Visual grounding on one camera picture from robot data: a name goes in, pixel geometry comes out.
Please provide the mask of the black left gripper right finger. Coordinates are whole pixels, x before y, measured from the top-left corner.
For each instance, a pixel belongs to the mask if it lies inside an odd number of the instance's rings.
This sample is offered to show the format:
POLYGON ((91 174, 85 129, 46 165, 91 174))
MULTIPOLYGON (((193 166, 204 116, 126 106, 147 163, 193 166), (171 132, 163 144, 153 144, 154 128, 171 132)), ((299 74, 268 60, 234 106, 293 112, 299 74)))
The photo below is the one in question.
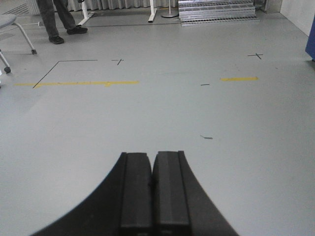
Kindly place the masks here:
POLYGON ((157 236, 236 236, 206 194, 183 151, 160 151, 153 167, 157 236))

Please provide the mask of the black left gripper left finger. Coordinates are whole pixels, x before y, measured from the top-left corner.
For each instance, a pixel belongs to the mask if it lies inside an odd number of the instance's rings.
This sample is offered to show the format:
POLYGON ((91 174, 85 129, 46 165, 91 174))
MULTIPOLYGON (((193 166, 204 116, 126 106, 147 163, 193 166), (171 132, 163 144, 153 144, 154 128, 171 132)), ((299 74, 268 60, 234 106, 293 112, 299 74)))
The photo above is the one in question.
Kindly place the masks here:
POLYGON ((146 153, 123 152, 101 184, 36 236, 153 235, 152 174, 146 153))

